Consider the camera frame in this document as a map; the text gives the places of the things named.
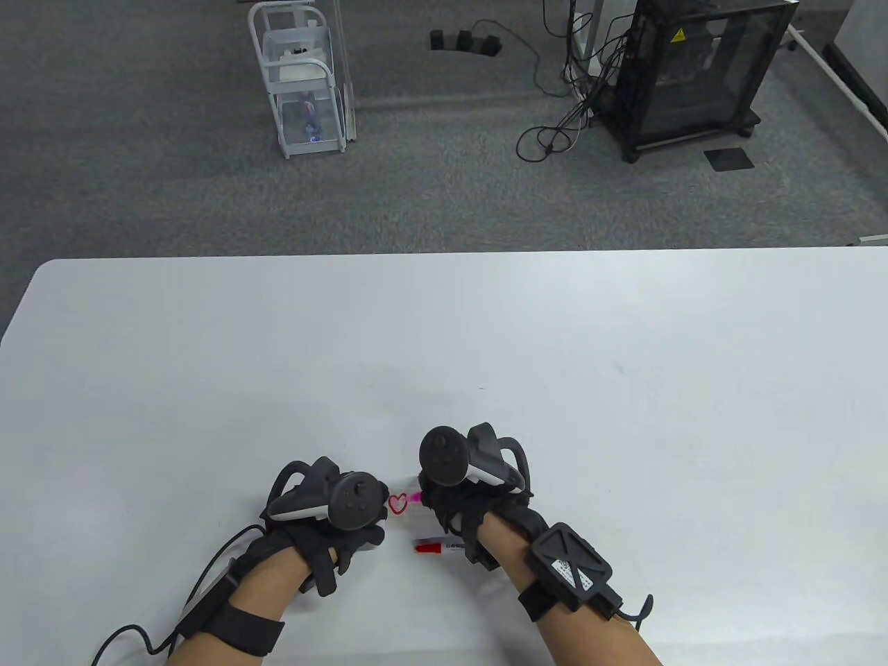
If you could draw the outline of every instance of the computer case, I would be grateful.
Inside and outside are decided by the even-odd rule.
[[[638,0],[599,112],[634,163],[649,147],[713,132],[751,137],[749,108],[797,0]]]

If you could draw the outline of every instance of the forearm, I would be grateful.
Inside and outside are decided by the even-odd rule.
[[[497,516],[487,514],[478,538],[518,592],[536,580],[524,563],[527,541]],[[631,624],[605,620],[586,606],[571,613],[557,604],[536,626],[558,666],[662,666]]]
[[[275,553],[253,569],[228,602],[242,611],[280,621],[299,586],[308,577],[305,561],[292,548]],[[198,632],[182,644],[168,666],[259,666],[261,657],[235,650],[210,634]]]

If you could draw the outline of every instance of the red marker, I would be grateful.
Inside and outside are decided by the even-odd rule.
[[[465,543],[415,543],[413,552],[419,555],[462,555],[465,553]]]

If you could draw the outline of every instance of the black floor mat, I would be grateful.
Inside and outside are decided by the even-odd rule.
[[[716,171],[738,171],[740,169],[755,169],[742,148],[725,148],[724,150],[707,150],[703,153]]]

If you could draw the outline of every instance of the black cable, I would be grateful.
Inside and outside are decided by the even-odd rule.
[[[507,33],[509,33],[511,36],[513,36],[519,42],[524,44],[528,49],[530,49],[530,51],[534,54],[534,58],[536,58],[536,61],[534,62],[534,86],[543,95],[546,95],[547,97],[554,97],[554,98],[558,98],[558,99],[563,99],[563,98],[567,97],[572,92],[572,91],[567,91],[564,94],[559,94],[557,92],[547,91],[545,88],[542,87],[542,85],[540,85],[540,83],[536,80],[536,76],[539,73],[539,69],[540,69],[540,61],[541,61],[540,53],[531,45],[531,43],[528,40],[526,40],[524,37],[522,37],[521,35],[516,33],[514,30],[511,30],[510,28],[507,28],[506,26],[504,26],[498,20],[493,20],[493,19],[478,19],[478,20],[476,20],[472,24],[472,28],[471,28],[472,32],[474,32],[475,28],[481,23],[490,23],[491,25],[497,26],[498,28],[505,30]]]
[[[546,23],[546,0],[543,0],[543,27],[546,28],[546,32],[552,35],[553,37],[557,37],[558,39],[564,39],[567,35],[556,35],[549,29],[549,24]]]
[[[652,610],[654,610],[654,595],[648,594],[644,605],[641,607],[641,610],[638,611],[637,615],[629,615],[621,610],[618,610],[616,614],[619,617],[622,617],[626,622],[634,622],[635,631],[641,631],[641,623],[651,614]]]
[[[207,574],[210,572],[210,569],[212,568],[212,566],[214,564],[216,564],[216,560],[218,560],[222,556],[222,553],[224,553],[225,551],[227,551],[231,547],[232,543],[234,543],[235,541],[240,539],[242,536],[247,534],[247,532],[249,532],[251,529],[257,529],[262,534],[266,533],[266,529],[264,527],[262,527],[261,525],[249,525],[249,526],[245,527],[244,529],[242,529],[240,532],[238,532],[236,535],[234,535],[230,539],[228,539],[228,541],[226,541],[225,544],[218,551],[216,551],[216,554],[213,555],[213,558],[210,560],[210,563],[201,572],[200,577],[197,579],[197,583],[194,584],[194,587],[192,588],[191,592],[188,594],[188,600],[185,602],[186,606],[188,605],[188,601],[191,601],[191,599],[194,598],[194,595],[197,594],[197,591],[201,587],[201,583],[203,583],[203,579],[207,577]],[[112,633],[108,638],[105,639],[105,642],[102,643],[102,646],[99,648],[99,651],[96,653],[96,656],[93,657],[91,666],[96,666],[96,664],[99,663],[99,659],[102,658],[102,655],[105,653],[105,650],[107,650],[107,647],[109,645],[111,645],[111,642],[115,638],[120,636],[122,633],[124,633],[125,631],[137,631],[139,633],[139,635],[142,637],[142,640],[145,642],[146,651],[148,652],[148,654],[151,654],[152,656],[154,656],[155,654],[160,654],[168,647],[170,649],[170,651],[167,654],[167,659],[169,659],[170,657],[172,657],[173,650],[176,649],[176,632],[175,631],[173,631],[168,637],[166,637],[159,646],[154,647],[151,645],[151,638],[148,637],[147,631],[145,631],[142,627],[140,627],[137,624],[127,624],[127,625],[121,627],[120,629],[115,630],[114,633]]]
[[[220,557],[222,557],[222,553],[224,553],[229,548],[231,548],[232,543],[234,543],[235,541],[240,539],[242,536],[247,534],[247,532],[249,532],[251,529],[257,529],[263,535],[267,534],[266,529],[264,527],[262,527],[261,525],[259,525],[257,523],[254,523],[253,525],[248,525],[247,527],[242,529],[240,532],[238,532],[236,535],[234,535],[230,539],[228,539],[228,541],[223,543],[222,547],[219,548],[219,550],[216,551],[216,554],[213,555],[212,559],[210,559],[210,563],[206,567],[203,568],[203,571],[201,572],[201,574],[197,578],[197,583],[195,583],[194,587],[191,588],[191,591],[188,592],[188,599],[185,600],[186,606],[191,601],[191,599],[194,598],[194,595],[197,594],[197,591],[201,589],[201,583],[203,583],[203,579],[207,577],[207,574],[210,572],[210,569],[212,569],[213,565],[216,564],[216,560],[218,560]],[[177,637],[174,633],[172,636],[172,642],[170,643],[170,651],[167,653],[167,659],[170,659],[170,657],[172,657],[172,653],[176,649],[176,640],[177,640]]]
[[[615,62],[622,56],[624,51],[625,44],[622,44],[614,49],[614,52],[611,53],[610,56],[608,56],[607,60],[602,65],[601,74],[598,76],[595,85],[592,87],[589,93],[586,94],[580,102],[574,105],[571,110],[568,111],[561,118],[561,120],[558,121],[557,124],[535,125],[521,132],[518,140],[515,142],[515,155],[517,155],[522,162],[532,164],[544,162],[546,159],[549,158],[550,155],[565,153],[574,146],[576,141],[579,139],[579,132],[583,130],[587,125],[585,119],[576,128],[568,127],[568,125],[580,115],[585,115],[591,109],[600,91],[607,83],[607,78],[612,73]],[[536,143],[543,149],[543,155],[539,158],[526,157],[521,154],[521,142],[532,131],[536,131]],[[543,141],[543,133],[546,131],[550,131],[551,136],[548,141]],[[569,131],[576,132],[576,137],[574,139],[571,139],[570,135],[567,134]],[[555,147],[555,142],[559,136],[564,137],[567,140],[567,146],[563,148]]]
[[[151,639],[148,637],[148,634],[144,629],[139,627],[137,624],[127,624],[126,626],[121,627],[105,639],[105,642],[102,643],[102,647],[99,648],[99,651],[96,653],[95,658],[92,660],[91,666],[96,666],[96,664],[99,663],[99,659],[101,659],[102,654],[105,652],[107,647],[111,645],[111,641],[120,636],[125,631],[137,631],[142,637],[142,640],[145,641],[145,649],[147,650],[148,654],[151,655],[160,654],[161,652],[163,652],[176,637],[176,632],[173,631],[159,646],[152,647]]]
[[[613,39],[610,38],[610,32],[611,32],[611,30],[614,29],[614,24],[616,23],[616,21],[618,21],[619,19],[628,19],[630,16],[634,16],[634,15],[635,15],[635,14],[632,13],[632,14],[624,14],[624,15],[622,15],[622,16],[614,16],[614,17],[611,19],[611,22],[610,22],[610,23],[608,24],[608,26],[607,26],[607,32],[605,33],[605,42],[601,45],[601,48],[599,48],[597,51],[595,51],[594,53],[592,53],[592,55],[588,55],[588,56],[586,56],[585,58],[577,58],[576,56],[574,56],[574,62],[576,62],[577,64],[580,64],[580,63],[582,63],[582,62],[584,62],[584,61],[585,61],[585,62],[589,62],[589,60],[598,57],[598,56],[600,55],[600,53],[601,53],[602,51],[604,51],[604,50],[607,48],[607,46],[608,46],[609,44],[611,44],[612,42],[615,42],[615,41],[617,41],[618,39],[623,39],[623,38],[625,38],[626,35],[627,35],[627,33],[629,32],[628,29],[627,29],[626,32],[624,32],[622,35],[616,36],[616,37],[614,37]]]

